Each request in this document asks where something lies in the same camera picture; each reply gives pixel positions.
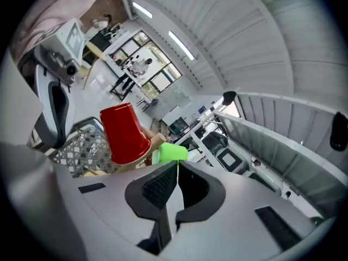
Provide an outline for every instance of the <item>person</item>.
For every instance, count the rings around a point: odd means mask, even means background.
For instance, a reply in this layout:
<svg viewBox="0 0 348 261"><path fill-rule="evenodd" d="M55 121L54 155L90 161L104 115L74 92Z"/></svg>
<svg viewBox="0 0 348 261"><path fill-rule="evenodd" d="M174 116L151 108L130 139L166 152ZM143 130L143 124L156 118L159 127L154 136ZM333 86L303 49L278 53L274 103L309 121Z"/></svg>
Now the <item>person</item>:
<svg viewBox="0 0 348 261"><path fill-rule="evenodd" d="M107 30L106 32L102 34L105 36L105 38L107 38L108 40L111 40L114 36L116 36L118 30L120 30L119 25L117 25L115 28Z"/></svg>
<svg viewBox="0 0 348 261"><path fill-rule="evenodd" d="M132 63L132 74L134 77L137 76L142 76L144 75L147 70L148 70L148 66L149 64L152 63L152 59L148 58L146 60L136 60ZM124 84L124 86L122 87L122 91L125 90L127 88L127 86L132 82L132 80L130 78L127 79L126 83Z"/></svg>
<svg viewBox="0 0 348 261"><path fill-rule="evenodd" d="M148 66L149 64L152 63L152 59L151 58L148 58L146 60L142 60L142 61L139 61L139 60L136 60L136 61L133 61L132 62L132 59L130 59L131 63L132 63L132 70L131 68L127 68L128 71L130 71L134 77L137 77L137 75L139 76L142 76L143 74L146 73L147 69L148 69ZM123 76L121 76L115 83L115 85L119 85L121 82L123 82L126 78L127 78L127 74L124 74ZM122 87L122 91L124 91L127 86L132 82L132 80L128 77L128 80L126 81L126 83L124 84L124 86Z"/></svg>
<svg viewBox="0 0 348 261"><path fill-rule="evenodd" d="M107 28L107 26L110 24L110 22L113 20L111 15L103 15L108 20L103 21L97 21L96 19L92 20L94 28L98 29L98 31L102 31Z"/></svg>

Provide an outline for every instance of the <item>desk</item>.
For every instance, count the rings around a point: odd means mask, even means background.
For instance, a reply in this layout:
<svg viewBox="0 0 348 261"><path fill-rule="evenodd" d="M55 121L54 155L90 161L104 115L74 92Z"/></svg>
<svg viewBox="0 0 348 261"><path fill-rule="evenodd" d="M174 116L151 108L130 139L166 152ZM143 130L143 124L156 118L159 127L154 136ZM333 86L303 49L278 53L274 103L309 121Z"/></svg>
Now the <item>desk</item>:
<svg viewBox="0 0 348 261"><path fill-rule="evenodd" d="M123 71L123 76L121 76L115 83L115 85L112 87L112 89L110 90L110 93L115 94L117 97L119 97L119 99L121 100L121 102L123 102L123 100L125 99L125 97L129 94L129 92L131 91L131 89L137 85L139 88L141 88L141 84L138 82L138 80L131 75L131 73L128 70L122 70ZM124 78L124 76L129 77L133 82L131 83L131 85L127 88L126 92L122 95L120 93L118 93L116 91L116 87L119 86L126 78Z"/></svg>
<svg viewBox="0 0 348 261"><path fill-rule="evenodd" d="M112 72L118 78L120 78L121 76L125 74L125 72L121 70L121 68L118 66L118 64L116 64L113 58L111 58L109 55L105 55L105 58L106 58L105 63L107 63L108 67L112 70Z"/></svg>
<svg viewBox="0 0 348 261"><path fill-rule="evenodd" d="M91 75L91 71L92 71L93 66L96 63L96 61L98 59L102 59L103 61L106 61L106 56L103 54L103 52L96 45L94 45L93 43L87 41L86 42L86 47L89 49L89 51L85 55L87 55L87 54L89 54L91 52L92 54L94 54L95 58L94 58L93 62L91 63L91 67L90 67L89 70L87 70L83 66L81 66L80 69L79 69L81 73L85 74L84 77L86 77L86 80L85 80L85 83L83 84L83 89L82 90L85 90L85 87L86 87L86 84L87 84L87 80L88 80L89 76Z"/></svg>

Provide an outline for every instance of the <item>ceiling light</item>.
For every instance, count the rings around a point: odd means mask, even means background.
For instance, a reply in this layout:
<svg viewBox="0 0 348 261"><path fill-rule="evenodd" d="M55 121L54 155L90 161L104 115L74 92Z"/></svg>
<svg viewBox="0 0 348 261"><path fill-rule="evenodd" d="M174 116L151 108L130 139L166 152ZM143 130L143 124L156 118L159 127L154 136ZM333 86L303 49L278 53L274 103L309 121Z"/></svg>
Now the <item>ceiling light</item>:
<svg viewBox="0 0 348 261"><path fill-rule="evenodd" d="M147 15L149 18L152 18L152 14L148 11L148 10L146 10L146 9L144 9L141 5L139 5L138 3L135 3L135 2L133 2L133 6L135 6L138 10L140 10L141 12L143 12L145 15Z"/></svg>
<svg viewBox="0 0 348 261"><path fill-rule="evenodd" d="M185 45L181 42L181 40L176 37L172 31L169 31L170 37L179 45L179 47L187 54L187 56L190 58L190 60L195 59L195 57L192 55L192 53L185 47Z"/></svg>

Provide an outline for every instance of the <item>green object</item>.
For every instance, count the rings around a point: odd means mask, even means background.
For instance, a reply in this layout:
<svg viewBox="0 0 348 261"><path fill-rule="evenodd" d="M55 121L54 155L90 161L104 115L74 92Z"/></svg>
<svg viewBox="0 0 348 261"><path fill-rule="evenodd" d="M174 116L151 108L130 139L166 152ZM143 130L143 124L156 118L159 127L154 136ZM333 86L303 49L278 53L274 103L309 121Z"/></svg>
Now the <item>green object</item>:
<svg viewBox="0 0 348 261"><path fill-rule="evenodd" d="M152 164L165 163L172 160L188 160L189 152L183 146L163 143L158 150L152 153Z"/></svg>

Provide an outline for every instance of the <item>floor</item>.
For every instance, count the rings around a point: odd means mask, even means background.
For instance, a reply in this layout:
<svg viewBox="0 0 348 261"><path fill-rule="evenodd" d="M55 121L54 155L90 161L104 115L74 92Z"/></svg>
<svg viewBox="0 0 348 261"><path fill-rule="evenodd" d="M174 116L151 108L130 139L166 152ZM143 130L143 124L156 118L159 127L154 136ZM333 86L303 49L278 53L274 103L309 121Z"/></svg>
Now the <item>floor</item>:
<svg viewBox="0 0 348 261"><path fill-rule="evenodd" d="M76 76L76 81L72 86L74 102L76 107L75 123L88 117L96 117L100 120L100 111L118 105L121 100L109 91L117 81L115 74L101 60L98 60L91 71L85 90L83 89L84 80ZM141 93L136 88L128 94L123 102L130 102L138 117L140 124L150 128L152 118L142 112L142 106L136 107L141 100Z"/></svg>

